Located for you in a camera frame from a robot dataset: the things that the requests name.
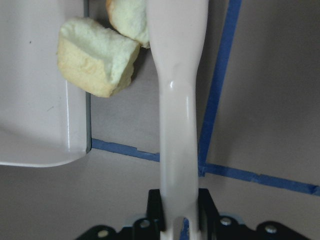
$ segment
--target white handle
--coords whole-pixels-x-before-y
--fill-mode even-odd
[[[198,161],[195,86],[204,44],[208,0],[148,0],[150,46],[159,78],[160,192],[166,231],[175,219],[189,220],[191,240],[198,225]]]

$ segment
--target blue tape line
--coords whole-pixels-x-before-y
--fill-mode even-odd
[[[189,240],[189,221],[187,218],[183,219],[183,229],[180,233],[180,240]]]
[[[155,162],[160,161],[159,153],[139,151],[136,147],[133,146],[127,146],[113,142],[106,142],[94,138],[92,139],[92,148]],[[199,167],[199,172],[220,175],[223,177],[257,183],[275,188],[286,189],[314,196],[320,196],[320,186],[318,185],[287,180],[275,176],[268,176],[263,174],[259,175],[251,171],[240,170],[227,166],[206,163],[205,165]]]
[[[229,1],[199,138],[198,162],[200,166],[203,165],[207,159],[215,118],[217,115],[219,99],[227,71],[232,42],[236,31],[241,2],[242,0]]]
[[[240,170],[232,167],[226,167],[207,163],[204,167],[206,173],[220,175],[228,178],[239,179],[247,182],[253,182],[265,186],[291,190],[294,192],[320,196],[320,186],[303,183],[299,181],[287,180],[280,177],[256,174],[250,171]]]
[[[92,148],[105,150],[105,151],[116,153],[116,154],[136,157],[140,159],[146,159],[146,160],[155,161],[155,162],[160,161],[159,153],[139,151],[136,147],[133,147],[133,146],[127,146],[127,145],[114,143],[114,142],[106,142],[106,141],[102,141],[94,138],[92,138]]]

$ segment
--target white plastic panel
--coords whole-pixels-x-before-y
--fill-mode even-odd
[[[83,0],[0,3],[0,164],[46,167],[86,154],[86,93],[57,67],[63,22]]]

